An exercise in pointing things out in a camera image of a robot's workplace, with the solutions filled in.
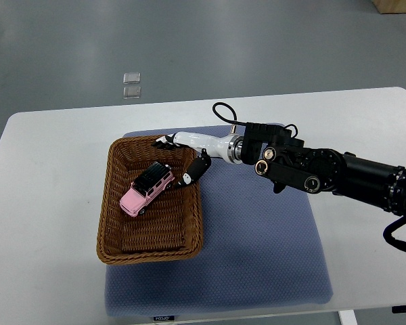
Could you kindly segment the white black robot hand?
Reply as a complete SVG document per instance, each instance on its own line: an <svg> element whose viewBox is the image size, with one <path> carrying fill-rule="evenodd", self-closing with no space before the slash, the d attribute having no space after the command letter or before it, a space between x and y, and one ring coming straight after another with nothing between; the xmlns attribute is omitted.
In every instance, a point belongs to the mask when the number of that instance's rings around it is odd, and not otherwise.
<svg viewBox="0 0 406 325"><path fill-rule="evenodd" d="M191 148L199 154L175 184L176 188L183 188L196 183L207 172L213 158L223 159L229 164L241 164L242 142L243 137L236 133L215 137L180 131L159 137L152 146L163 150Z"/></svg>

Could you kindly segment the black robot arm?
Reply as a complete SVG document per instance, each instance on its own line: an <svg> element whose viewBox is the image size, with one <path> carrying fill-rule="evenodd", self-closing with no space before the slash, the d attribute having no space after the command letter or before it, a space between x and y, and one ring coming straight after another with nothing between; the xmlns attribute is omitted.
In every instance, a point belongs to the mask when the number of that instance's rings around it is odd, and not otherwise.
<svg viewBox="0 0 406 325"><path fill-rule="evenodd" d="M329 148L306 148L289 127L245 123L237 157L273 184L276 194L294 188L331 192L406 216L406 167L392 166Z"/></svg>

